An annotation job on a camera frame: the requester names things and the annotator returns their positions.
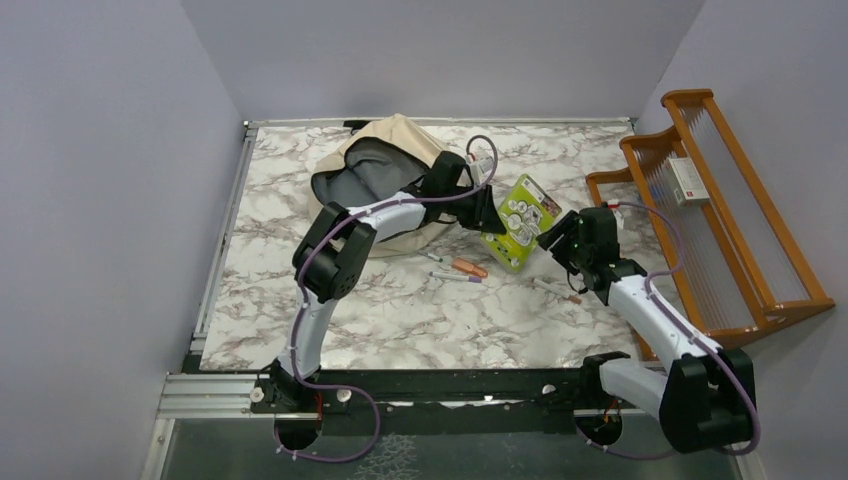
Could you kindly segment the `green illustrated book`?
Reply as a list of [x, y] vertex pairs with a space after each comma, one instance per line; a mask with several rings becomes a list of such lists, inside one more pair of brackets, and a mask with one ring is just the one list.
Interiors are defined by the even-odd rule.
[[538, 245], [537, 237], [556, 223], [562, 211], [530, 175], [522, 174], [497, 208], [506, 233], [482, 233], [481, 244], [508, 272], [518, 273]]

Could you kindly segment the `orange highlighter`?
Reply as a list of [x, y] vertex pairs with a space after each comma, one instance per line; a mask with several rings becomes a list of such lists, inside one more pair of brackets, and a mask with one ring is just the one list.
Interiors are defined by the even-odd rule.
[[469, 276], [479, 277], [481, 279], [488, 277], [488, 271], [485, 268], [463, 258], [453, 259], [451, 267]]

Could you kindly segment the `cream canvas backpack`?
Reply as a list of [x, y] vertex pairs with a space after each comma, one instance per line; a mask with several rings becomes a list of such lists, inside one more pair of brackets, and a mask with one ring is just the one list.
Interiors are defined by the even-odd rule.
[[[395, 114], [369, 122], [316, 164], [308, 195], [313, 224], [298, 246], [298, 253], [306, 257], [332, 228], [331, 215], [319, 219], [323, 208], [331, 203], [352, 213], [356, 207], [385, 202], [398, 192], [441, 198], [473, 188], [466, 161], [408, 117]], [[463, 226], [463, 199], [428, 203], [422, 225], [376, 240], [369, 256], [413, 254], [449, 225]]]

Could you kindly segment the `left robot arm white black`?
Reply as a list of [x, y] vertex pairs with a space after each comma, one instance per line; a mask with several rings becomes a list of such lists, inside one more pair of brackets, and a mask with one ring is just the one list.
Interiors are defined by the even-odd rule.
[[253, 391], [256, 402], [303, 410], [315, 400], [320, 385], [324, 340], [338, 303], [360, 280], [373, 247], [403, 234], [430, 226], [448, 215], [467, 230], [503, 233], [497, 217], [491, 181], [497, 168], [472, 178], [472, 165], [452, 152], [440, 153], [432, 166], [390, 186], [389, 174], [375, 176], [377, 186], [388, 188], [375, 201], [344, 206], [327, 202], [301, 240], [292, 258], [298, 291], [298, 309], [287, 342], [266, 367], [266, 380]]

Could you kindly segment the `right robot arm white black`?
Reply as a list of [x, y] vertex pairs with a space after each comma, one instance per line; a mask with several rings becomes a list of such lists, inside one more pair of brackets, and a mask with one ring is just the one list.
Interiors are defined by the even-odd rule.
[[663, 369], [623, 352], [589, 356], [580, 367], [579, 398], [592, 407], [623, 400], [650, 415], [672, 454], [715, 450], [744, 456], [762, 437], [754, 365], [699, 330], [655, 288], [655, 274], [621, 254], [617, 204], [570, 211], [538, 236], [540, 248], [584, 291], [616, 310], [648, 343]]

